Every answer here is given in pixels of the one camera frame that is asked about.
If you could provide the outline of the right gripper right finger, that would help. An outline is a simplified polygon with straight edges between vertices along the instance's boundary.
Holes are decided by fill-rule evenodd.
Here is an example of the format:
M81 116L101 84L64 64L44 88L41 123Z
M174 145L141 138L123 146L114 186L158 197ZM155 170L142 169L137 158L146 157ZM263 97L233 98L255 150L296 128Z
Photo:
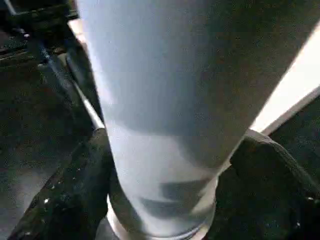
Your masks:
M250 130L219 178L209 240L317 240L320 186L289 152Z

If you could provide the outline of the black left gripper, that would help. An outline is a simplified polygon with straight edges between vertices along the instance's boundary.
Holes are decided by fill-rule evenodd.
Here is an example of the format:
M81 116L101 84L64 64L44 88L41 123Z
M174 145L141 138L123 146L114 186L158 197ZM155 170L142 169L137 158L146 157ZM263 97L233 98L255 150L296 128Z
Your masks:
M68 50L80 48L69 26L77 18L74 0L2 0L0 58L19 53L35 57L43 81L75 123L92 125L66 61Z

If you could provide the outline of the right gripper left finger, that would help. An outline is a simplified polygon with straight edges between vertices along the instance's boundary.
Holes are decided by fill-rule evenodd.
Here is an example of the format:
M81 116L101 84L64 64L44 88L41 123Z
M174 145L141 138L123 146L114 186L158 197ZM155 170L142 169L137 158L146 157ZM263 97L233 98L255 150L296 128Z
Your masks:
M93 240L106 216L113 157L107 132L95 130L48 179L10 240Z

